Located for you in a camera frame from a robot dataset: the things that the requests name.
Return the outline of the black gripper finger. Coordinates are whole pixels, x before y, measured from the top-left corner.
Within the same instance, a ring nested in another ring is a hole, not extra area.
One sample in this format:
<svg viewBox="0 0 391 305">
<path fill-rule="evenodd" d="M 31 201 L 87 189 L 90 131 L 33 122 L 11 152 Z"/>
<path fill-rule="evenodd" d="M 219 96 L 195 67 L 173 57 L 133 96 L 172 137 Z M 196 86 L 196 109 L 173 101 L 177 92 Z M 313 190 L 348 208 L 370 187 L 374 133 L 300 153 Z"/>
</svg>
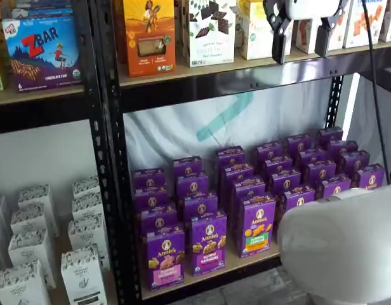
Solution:
<svg viewBox="0 0 391 305">
<path fill-rule="evenodd" d="M 315 43 L 315 53 L 318 56 L 327 57 L 331 32 L 341 19 L 346 5 L 346 0 L 325 1 L 325 8 L 321 10 L 319 15 L 322 24 L 318 27 Z"/>
<path fill-rule="evenodd" d="M 291 22 L 286 11 L 286 2 L 265 1 L 265 14 L 273 31 L 272 58 L 278 64 L 283 64 L 286 47 L 286 29 Z"/>
</svg>

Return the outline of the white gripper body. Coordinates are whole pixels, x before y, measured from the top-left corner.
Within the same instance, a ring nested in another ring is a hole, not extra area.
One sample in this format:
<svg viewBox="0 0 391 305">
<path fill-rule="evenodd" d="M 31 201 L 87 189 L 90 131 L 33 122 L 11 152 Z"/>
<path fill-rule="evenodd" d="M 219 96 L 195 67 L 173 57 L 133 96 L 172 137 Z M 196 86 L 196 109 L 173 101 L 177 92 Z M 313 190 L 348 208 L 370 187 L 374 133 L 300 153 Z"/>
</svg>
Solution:
<svg viewBox="0 0 391 305">
<path fill-rule="evenodd" d="M 339 0 L 287 0 L 286 13 L 291 20 L 330 17 L 337 12 Z"/>
</svg>

